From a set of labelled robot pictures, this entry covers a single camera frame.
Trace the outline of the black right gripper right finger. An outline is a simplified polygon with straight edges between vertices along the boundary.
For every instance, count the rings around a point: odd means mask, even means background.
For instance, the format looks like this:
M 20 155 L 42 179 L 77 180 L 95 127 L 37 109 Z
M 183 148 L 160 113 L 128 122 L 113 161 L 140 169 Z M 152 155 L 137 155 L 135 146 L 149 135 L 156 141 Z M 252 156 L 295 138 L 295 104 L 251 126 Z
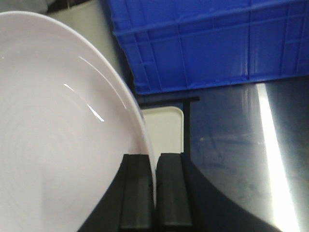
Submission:
M 184 153 L 163 153 L 156 168 L 159 232 L 278 232 L 220 192 Z

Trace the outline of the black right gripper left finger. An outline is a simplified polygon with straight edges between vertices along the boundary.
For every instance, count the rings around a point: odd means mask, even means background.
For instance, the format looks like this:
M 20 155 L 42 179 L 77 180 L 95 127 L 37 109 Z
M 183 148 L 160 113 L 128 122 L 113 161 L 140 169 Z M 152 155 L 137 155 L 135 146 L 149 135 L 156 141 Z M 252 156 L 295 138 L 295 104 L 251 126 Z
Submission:
M 125 154 L 120 168 L 81 232 L 150 232 L 153 179 L 147 155 Z

